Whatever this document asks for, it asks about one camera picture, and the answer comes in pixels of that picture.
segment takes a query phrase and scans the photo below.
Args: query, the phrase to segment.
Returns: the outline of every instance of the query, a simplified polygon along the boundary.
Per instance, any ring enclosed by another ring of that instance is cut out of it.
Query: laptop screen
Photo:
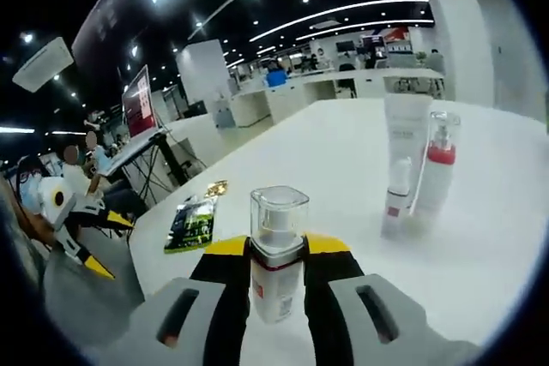
[[[139,71],[122,95],[122,105],[131,137],[135,137],[145,130],[157,128],[147,65]]]

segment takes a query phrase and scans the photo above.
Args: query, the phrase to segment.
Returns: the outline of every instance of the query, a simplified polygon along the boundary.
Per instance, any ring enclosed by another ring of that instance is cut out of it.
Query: clear bottle cap
[[[390,168],[389,192],[407,195],[410,192],[410,171],[412,160],[407,157],[398,159]]]
[[[450,150],[456,144],[462,120],[449,111],[431,112],[431,145]]]
[[[251,196],[251,238],[261,249],[292,247],[306,225],[309,197],[288,186],[256,189]]]

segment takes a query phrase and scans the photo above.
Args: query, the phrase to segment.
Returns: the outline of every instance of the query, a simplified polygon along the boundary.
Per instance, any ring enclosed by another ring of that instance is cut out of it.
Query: air conditioner
[[[12,81],[23,89],[35,93],[73,62],[63,38],[55,38],[21,66]]]

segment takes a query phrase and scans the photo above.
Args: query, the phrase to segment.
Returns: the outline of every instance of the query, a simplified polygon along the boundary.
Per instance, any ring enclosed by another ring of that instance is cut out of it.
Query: white desk
[[[248,127],[271,115],[275,124],[322,99],[346,97],[339,93],[337,82],[350,79],[354,82],[357,98],[382,98],[387,92],[389,79],[417,77],[420,79],[442,79],[439,73],[430,69],[361,69],[347,72],[318,70],[293,76],[278,87],[253,87],[243,89],[231,97],[229,105],[237,126]]]
[[[449,198],[431,234],[407,243],[380,237],[389,163],[383,101],[317,102],[137,221],[130,249],[144,293],[189,276],[202,255],[163,252],[179,201],[227,179],[214,236],[232,237],[250,232],[251,190],[286,184],[311,198],[311,231],[348,244],[365,273],[379,273],[423,305],[444,337],[484,344],[516,306],[544,247],[549,138],[544,124],[508,112],[443,101],[433,109],[459,113],[462,133]],[[295,304],[290,318],[271,326],[251,308],[243,365],[314,364],[303,303]]]

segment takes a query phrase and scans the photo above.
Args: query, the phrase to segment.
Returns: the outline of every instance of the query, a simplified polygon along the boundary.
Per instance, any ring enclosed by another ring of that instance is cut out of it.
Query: gold wrapper
[[[227,186],[227,180],[220,180],[219,182],[212,183],[208,186],[208,190],[204,197],[223,196],[226,193]]]

